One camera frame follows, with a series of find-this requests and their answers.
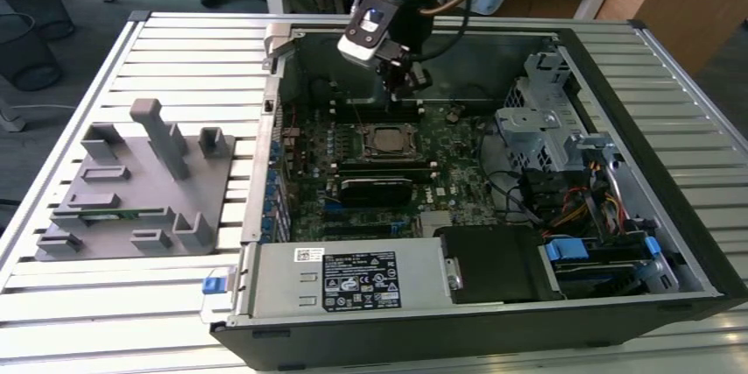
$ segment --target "blue latch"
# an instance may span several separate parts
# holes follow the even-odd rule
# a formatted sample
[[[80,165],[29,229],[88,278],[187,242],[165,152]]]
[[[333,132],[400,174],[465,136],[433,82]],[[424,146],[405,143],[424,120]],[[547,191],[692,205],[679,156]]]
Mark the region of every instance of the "blue latch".
[[[548,259],[552,262],[555,260],[589,258],[587,247],[584,247],[584,242],[580,238],[555,239],[545,245],[545,253],[548,253]]]
[[[657,239],[653,236],[648,236],[647,238],[644,238],[644,244],[647,245],[647,248],[649,249],[649,253],[652,253],[652,256],[656,256],[663,251],[663,249],[659,246]]]
[[[225,293],[225,277],[203,279],[203,294]]]

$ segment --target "metal slatted table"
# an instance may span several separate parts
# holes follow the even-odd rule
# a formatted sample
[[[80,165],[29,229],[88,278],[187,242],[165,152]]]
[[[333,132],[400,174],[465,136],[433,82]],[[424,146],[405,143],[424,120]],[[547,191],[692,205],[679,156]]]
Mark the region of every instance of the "metal slatted table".
[[[208,335],[201,280],[237,263],[272,22],[343,24],[345,17],[153,13],[128,22],[0,242],[0,372],[253,372]],[[457,21],[445,18],[443,24]],[[623,23],[476,18],[475,26],[573,28],[733,266],[748,279],[747,143],[647,30]],[[205,123],[239,138],[216,254],[36,262],[37,233],[65,194],[83,129],[123,135],[137,97],[164,104],[185,135]],[[599,111],[583,103],[597,127]],[[324,372],[747,372],[748,306],[667,326],[619,347],[396,363]]]

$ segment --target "trash bin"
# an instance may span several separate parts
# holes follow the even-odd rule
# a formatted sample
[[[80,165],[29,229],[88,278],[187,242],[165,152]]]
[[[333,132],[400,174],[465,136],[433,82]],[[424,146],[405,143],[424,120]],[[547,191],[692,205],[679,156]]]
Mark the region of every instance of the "trash bin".
[[[47,88],[61,69],[47,42],[33,30],[33,18],[0,14],[0,75],[23,91]]]
[[[5,0],[13,11],[31,15],[44,39],[61,39],[75,32],[75,25],[61,0]]]

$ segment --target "robot end effector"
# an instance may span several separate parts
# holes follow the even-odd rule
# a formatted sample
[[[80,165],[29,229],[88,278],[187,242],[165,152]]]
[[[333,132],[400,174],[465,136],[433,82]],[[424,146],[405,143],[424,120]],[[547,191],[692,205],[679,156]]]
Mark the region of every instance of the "robot end effector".
[[[431,36],[433,17],[464,2],[460,29],[433,52],[421,47]],[[343,56],[363,67],[376,67],[391,101],[431,85],[421,63],[439,57],[457,43],[469,20],[472,0],[363,0],[337,42]]]

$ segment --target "power supply label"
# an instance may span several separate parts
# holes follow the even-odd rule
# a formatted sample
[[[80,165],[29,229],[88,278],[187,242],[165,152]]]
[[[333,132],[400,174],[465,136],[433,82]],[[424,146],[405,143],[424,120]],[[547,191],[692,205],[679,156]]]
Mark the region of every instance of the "power supply label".
[[[400,308],[395,252],[325,254],[323,297],[328,312]]]

